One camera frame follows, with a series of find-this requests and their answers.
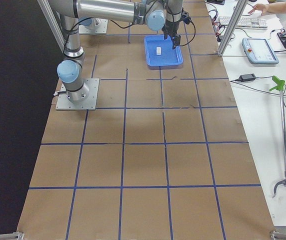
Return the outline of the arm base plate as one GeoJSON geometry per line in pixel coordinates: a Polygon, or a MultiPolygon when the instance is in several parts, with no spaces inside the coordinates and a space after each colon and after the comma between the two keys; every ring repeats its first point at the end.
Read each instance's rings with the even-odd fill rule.
{"type": "Polygon", "coordinates": [[[97,97],[100,79],[83,78],[83,87],[76,91],[67,91],[64,84],[61,84],[61,92],[58,95],[55,109],[57,111],[94,111],[97,105],[97,97]]]}
{"type": "Polygon", "coordinates": [[[79,24],[80,35],[105,35],[107,33],[108,20],[92,18],[79,24]]]}

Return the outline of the person's hand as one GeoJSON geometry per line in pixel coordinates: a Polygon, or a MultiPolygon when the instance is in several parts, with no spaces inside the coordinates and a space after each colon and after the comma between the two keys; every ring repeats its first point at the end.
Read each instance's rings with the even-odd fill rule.
{"type": "Polygon", "coordinates": [[[253,14],[255,11],[261,11],[261,15],[265,15],[268,12],[269,5],[258,3],[252,7],[248,14],[253,14]]]}

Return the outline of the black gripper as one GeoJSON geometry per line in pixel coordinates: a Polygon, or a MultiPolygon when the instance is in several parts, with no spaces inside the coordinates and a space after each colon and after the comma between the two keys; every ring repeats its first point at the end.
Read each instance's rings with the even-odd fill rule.
{"type": "Polygon", "coordinates": [[[165,20],[164,27],[161,29],[163,32],[163,39],[166,40],[168,36],[171,37],[172,41],[172,49],[174,50],[176,47],[180,46],[181,43],[181,35],[177,34],[179,28],[179,21],[173,20],[165,20]]]}

